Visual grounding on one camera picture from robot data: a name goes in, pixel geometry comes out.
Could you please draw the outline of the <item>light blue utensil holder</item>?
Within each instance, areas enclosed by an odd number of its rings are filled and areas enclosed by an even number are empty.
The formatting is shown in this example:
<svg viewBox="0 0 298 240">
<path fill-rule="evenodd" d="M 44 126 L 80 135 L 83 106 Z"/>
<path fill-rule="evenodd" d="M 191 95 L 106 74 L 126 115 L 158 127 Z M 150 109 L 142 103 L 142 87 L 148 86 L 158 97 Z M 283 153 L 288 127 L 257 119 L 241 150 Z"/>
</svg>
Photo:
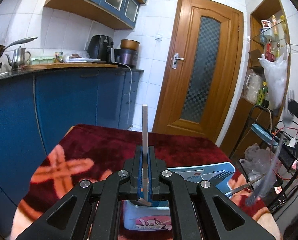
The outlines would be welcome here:
<svg viewBox="0 0 298 240">
<path fill-rule="evenodd" d="M 216 185 L 216 188 L 224 194 L 231 190 L 229 180 L 236 172 L 236 168 L 230 162 L 189 167 L 169 167 L 168 170 L 193 183 L 199 183 L 202 180 L 209 181 L 219 174 L 227 175 L 225 178 L 222 177 Z M 168 202 L 152 200 L 149 200 L 149 202 L 151 202 L 151 206 L 139 205 L 129 200 L 124 201 L 124 228 L 133 231 L 172 230 Z"/>
</svg>

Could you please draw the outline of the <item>steel knife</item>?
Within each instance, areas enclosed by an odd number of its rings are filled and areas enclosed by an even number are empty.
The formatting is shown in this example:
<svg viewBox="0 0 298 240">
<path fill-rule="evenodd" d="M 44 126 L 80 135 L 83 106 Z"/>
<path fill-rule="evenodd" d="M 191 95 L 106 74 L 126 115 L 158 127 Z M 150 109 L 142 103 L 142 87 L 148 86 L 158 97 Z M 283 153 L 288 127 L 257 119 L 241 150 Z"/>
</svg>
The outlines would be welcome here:
<svg viewBox="0 0 298 240">
<path fill-rule="evenodd" d="M 225 196 L 227 196 L 228 198 L 231 198 L 234 194 L 240 192 L 240 191 L 243 191 L 244 189 L 250 187 L 251 185 L 253 185 L 254 183 L 256 183 L 257 181 L 261 180 L 263 177 L 265 177 L 265 173 L 264 174 L 261 174 L 260 176 L 258 176 L 257 178 L 247 182 L 246 184 L 242 185 L 242 186 L 239 186 L 227 193 L 225 193 Z"/>
</svg>

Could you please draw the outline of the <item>blue patterned chair seat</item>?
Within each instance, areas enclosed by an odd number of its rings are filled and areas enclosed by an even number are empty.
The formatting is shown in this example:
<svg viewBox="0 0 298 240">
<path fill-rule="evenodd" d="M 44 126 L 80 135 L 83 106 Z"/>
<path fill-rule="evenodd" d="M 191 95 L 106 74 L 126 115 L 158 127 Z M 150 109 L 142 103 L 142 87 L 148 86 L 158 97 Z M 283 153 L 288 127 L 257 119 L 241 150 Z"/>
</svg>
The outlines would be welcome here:
<svg viewBox="0 0 298 240">
<path fill-rule="evenodd" d="M 251 130 L 269 146 L 272 146 L 272 147 L 278 146 L 278 142 L 274 139 L 273 135 L 270 132 L 268 132 L 266 129 L 259 126 L 259 124 L 252 124 Z"/>
</svg>

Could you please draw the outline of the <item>white plastic bag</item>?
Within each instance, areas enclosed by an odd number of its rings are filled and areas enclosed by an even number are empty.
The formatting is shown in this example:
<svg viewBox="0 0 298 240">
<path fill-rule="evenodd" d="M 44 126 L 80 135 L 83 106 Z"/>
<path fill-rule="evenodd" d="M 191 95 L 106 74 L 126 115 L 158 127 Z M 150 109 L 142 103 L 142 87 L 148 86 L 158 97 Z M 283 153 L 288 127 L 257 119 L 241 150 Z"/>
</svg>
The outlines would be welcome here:
<svg viewBox="0 0 298 240">
<path fill-rule="evenodd" d="M 285 88 L 287 85 L 287 72 L 288 72 L 288 58 L 290 53 L 290 44 L 286 44 L 282 48 L 282 55 L 271 62 L 262 54 L 258 58 L 261 66 L 264 69 L 265 80 L 268 86 L 269 100 L 272 109 L 280 108 Z"/>
</svg>

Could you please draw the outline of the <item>wooden shelf unit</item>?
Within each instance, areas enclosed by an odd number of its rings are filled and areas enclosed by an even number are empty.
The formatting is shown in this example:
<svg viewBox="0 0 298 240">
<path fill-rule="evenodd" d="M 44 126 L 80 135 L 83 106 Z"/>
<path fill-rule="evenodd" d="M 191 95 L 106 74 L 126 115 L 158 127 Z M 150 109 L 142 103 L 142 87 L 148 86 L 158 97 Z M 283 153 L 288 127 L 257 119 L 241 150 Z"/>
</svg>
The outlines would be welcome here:
<svg viewBox="0 0 298 240">
<path fill-rule="evenodd" d="M 253 122 L 272 132 L 282 112 L 290 73 L 290 35 L 281 0 L 246 0 L 246 48 L 233 109 L 220 149 L 229 158 L 261 139 Z"/>
</svg>

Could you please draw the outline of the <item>clear plastic bags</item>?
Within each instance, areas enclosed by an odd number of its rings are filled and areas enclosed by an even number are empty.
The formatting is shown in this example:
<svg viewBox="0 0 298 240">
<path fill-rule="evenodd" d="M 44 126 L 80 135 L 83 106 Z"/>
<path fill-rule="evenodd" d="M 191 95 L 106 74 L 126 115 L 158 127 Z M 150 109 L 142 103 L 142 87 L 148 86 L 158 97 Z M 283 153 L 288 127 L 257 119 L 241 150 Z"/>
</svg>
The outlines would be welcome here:
<svg viewBox="0 0 298 240">
<path fill-rule="evenodd" d="M 257 143 L 255 143 L 245 150 L 244 158 L 239 160 L 240 165 L 242 165 L 242 168 L 246 172 L 249 180 L 254 180 L 260 175 L 265 174 L 262 179 L 253 184 L 254 190 L 257 190 L 261 186 L 261 183 L 265 181 L 265 176 L 269 172 L 269 168 L 274 160 L 274 156 L 275 155 L 270 153 L 268 148 L 262 149 Z M 276 174 L 274 172 L 277 171 L 279 166 L 280 162 L 277 161 L 276 166 L 269 177 L 267 185 L 263 187 L 258 194 L 259 197 L 263 198 L 267 196 L 269 191 L 273 188 L 277 181 Z"/>
</svg>

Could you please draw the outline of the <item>red floral table cloth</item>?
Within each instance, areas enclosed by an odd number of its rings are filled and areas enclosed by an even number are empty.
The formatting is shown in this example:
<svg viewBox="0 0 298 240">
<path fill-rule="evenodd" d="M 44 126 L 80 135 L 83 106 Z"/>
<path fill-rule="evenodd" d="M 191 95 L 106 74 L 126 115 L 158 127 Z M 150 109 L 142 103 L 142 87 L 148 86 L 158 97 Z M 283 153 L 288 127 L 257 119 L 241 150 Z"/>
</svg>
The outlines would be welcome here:
<svg viewBox="0 0 298 240">
<path fill-rule="evenodd" d="M 149 133 L 148 142 L 156 157 L 169 167 L 228 161 L 225 153 L 206 138 Z M 140 132 L 73 126 L 33 173 L 29 191 L 14 214 L 11 239 L 16 239 L 81 180 L 95 183 L 121 170 L 141 143 Z"/>
</svg>

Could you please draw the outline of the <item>brown wooden door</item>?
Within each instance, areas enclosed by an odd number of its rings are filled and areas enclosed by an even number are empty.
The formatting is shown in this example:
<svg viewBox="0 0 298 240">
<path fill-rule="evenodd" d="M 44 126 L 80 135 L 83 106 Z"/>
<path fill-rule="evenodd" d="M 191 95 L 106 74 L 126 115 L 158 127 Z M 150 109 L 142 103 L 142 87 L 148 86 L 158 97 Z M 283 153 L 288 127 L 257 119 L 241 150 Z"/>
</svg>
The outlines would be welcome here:
<svg viewBox="0 0 298 240">
<path fill-rule="evenodd" d="M 216 141 L 234 96 L 243 13 L 210 0 L 178 0 L 153 132 Z M 174 54 L 179 61 L 172 68 Z"/>
</svg>

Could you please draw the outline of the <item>dark rice cooker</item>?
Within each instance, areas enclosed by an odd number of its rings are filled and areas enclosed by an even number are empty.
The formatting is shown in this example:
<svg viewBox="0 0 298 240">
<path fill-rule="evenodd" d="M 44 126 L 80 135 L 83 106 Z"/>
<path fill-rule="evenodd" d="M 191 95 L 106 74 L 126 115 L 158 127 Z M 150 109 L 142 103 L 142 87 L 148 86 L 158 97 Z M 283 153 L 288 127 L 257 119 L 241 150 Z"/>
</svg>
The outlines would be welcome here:
<svg viewBox="0 0 298 240">
<path fill-rule="evenodd" d="M 138 52 L 131 49 L 114 49 L 115 62 L 135 68 L 138 62 Z"/>
</svg>

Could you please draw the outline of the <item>blue base cabinets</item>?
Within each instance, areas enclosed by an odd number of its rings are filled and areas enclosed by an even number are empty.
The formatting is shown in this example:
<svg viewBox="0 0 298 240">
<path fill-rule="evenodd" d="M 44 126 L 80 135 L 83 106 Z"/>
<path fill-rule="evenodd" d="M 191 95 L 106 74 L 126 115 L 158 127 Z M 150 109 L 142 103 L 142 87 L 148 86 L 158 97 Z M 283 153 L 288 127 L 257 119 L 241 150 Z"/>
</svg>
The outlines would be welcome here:
<svg viewBox="0 0 298 240">
<path fill-rule="evenodd" d="M 22 70 L 0 77 L 0 234 L 39 164 L 76 124 L 128 129 L 141 70 Z"/>
</svg>

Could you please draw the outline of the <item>brown pot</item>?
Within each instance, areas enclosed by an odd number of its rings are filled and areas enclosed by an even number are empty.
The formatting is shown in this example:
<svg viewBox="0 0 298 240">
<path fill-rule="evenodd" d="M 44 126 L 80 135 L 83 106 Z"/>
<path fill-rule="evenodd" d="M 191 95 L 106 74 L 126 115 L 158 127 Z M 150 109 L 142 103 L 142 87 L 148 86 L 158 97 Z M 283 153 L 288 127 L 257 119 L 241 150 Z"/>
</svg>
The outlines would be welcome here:
<svg viewBox="0 0 298 240">
<path fill-rule="evenodd" d="M 140 42 L 135 41 L 135 40 L 123 39 L 123 40 L 121 40 L 121 43 L 120 43 L 121 49 L 129 49 L 129 50 L 139 51 L 139 47 L 140 47 Z"/>
</svg>

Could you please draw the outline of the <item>black air fryer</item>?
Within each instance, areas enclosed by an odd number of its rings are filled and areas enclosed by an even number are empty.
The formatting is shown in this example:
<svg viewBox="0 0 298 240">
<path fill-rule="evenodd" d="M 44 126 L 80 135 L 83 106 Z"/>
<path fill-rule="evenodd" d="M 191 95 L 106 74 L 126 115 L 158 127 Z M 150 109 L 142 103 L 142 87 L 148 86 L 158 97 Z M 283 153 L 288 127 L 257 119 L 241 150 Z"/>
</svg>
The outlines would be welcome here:
<svg viewBox="0 0 298 240">
<path fill-rule="evenodd" d="M 114 42 L 106 35 L 95 35 L 91 38 L 87 53 L 91 59 L 98 59 L 106 63 L 114 62 Z"/>
</svg>

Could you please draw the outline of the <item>steel kettle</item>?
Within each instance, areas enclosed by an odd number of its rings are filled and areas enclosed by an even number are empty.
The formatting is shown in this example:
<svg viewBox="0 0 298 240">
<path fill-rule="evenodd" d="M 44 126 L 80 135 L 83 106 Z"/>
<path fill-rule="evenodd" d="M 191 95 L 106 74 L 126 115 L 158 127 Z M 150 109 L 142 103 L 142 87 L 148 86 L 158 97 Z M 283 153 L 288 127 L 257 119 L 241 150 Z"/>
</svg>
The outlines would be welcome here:
<svg viewBox="0 0 298 240">
<path fill-rule="evenodd" d="M 31 53 L 26 51 L 26 48 L 19 47 L 13 51 L 13 57 L 10 58 L 8 54 L 6 54 L 7 61 L 9 66 L 13 71 L 22 69 L 31 58 Z"/>
</svg>

